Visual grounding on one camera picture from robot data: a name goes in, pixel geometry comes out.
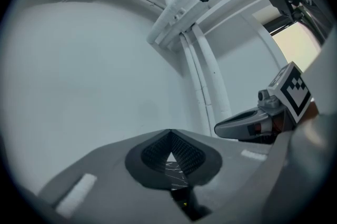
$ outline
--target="white tape strip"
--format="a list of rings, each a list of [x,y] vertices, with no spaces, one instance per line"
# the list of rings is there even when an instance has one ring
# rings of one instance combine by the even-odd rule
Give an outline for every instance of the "white tape strip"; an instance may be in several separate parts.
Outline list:
[[[241,152],[241,155],[243,155],[244,157],[250,158],[250,159],[256,159],[260,161],[265,161],[267,159],[266,154],[254,153],[246,149]]]
[[[60,201],[56,207],[56,212],[65,218],[70,218],[93,188],[96,180],[97,177],[92,174],[83,175],[67,196]]]

